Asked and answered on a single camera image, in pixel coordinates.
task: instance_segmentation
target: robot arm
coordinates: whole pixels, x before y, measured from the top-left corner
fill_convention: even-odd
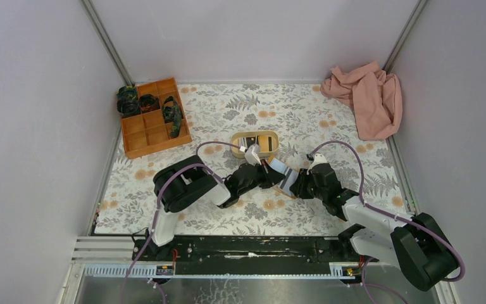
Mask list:
[[[174,238],[174,227],[180,212],[195,201],[204,198],[219,208],[228,208],[235,204],[241,195],[260,187],[267,189],[285,179],[285,175],[274,171],[256,154],[258,145],[252,145],[245,157],[249,163],[243,163],[223,182],[216,180],[203,168],[190,168],[171,182],[163,193],[163,209],[159,211],[152,240],[157,247],[167,245]],[[192,165],[203,164],[197,155],[186,158],[164,168],[154,176],[154,192],[159,195],[165,182],[179,170]]]
[[[353,224],[339,235],[345,250],[353,249],[359,255],[400,268],[407,280],[422,291],[459,267],[452,253],[427,233],[365,208],[357,192],[342,188],[323,155],[309,158],[313,163],[299,172],[290,190],[302,199],[318,198],[330,214]],[[426,213],[396,216],[411,219],[448,242],[436,221]]]

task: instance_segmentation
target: wooden tray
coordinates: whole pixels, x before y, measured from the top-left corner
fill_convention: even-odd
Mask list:
[[[176,138],[170,138],[172,123],[165,123],[162,110],[141,113],[140,115],[123,118],[122,138],[124,142],[124,151],[128,158],[137,158],[154,152],[187,144],[192,141],[185,119],[184,107],[178,87],[174,78],[159,80],[149,84],[137,86],[139,97],[145,94],[152,94],[159,98],[161,109],[165,100],[172,96],[182,109],[182,127],[180,135]]]

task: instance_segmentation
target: small wooden box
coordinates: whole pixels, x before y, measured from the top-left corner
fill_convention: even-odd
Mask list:
[[[158,97],[161,109],[121,120],[124,151],[128,158],[141,157],[192,141],[187,120],[185,119],[184,107],[174,78],[138,85],[137,92],[139,97],[145,94],[152,94]],[[170,96],[180,105],[184,116],[180,135],[176,138],[170,138],[172,123],[165,123],[163,119],[163,103]]]

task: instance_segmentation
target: dark green cloth item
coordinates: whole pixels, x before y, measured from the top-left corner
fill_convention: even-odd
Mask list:
[[[140,114],[139,104],[133,99],[119,99],[116,103],[116,109],[122,118],[127,118]]]
[[[126,85],[124,87],[119,88],[118,92],[116,93],[116,97],[118,100],[121,99],[132,99],[138,100],[139,94],[137,93],[137,88],[132,85]]]
[[[159,98],[152,94],[145,94],[139,98],[139,106],[143,111],[154,111],[160,109]]]
[[[172,101],[172,106],[166,106],[167,103]],[[182,120],[184,115],[180,105],[174,100],[174,97],[169,96],[163,105],[163,118],[165,123],[172,122],[172,131],[170,132],[171,138],[176,138],[180,135],[180,129],[182,128]]]

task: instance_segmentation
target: black metal track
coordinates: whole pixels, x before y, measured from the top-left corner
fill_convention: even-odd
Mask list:
[[[137,240],[140,248],[144,240]],[[329,274],[329,262],[358,262],[358,255],[340,254],[337,239],[325,237],[176,236],[167,256],[178,251],[177,274],[285,275]],[[155,261],[143,254],[139,261]]]

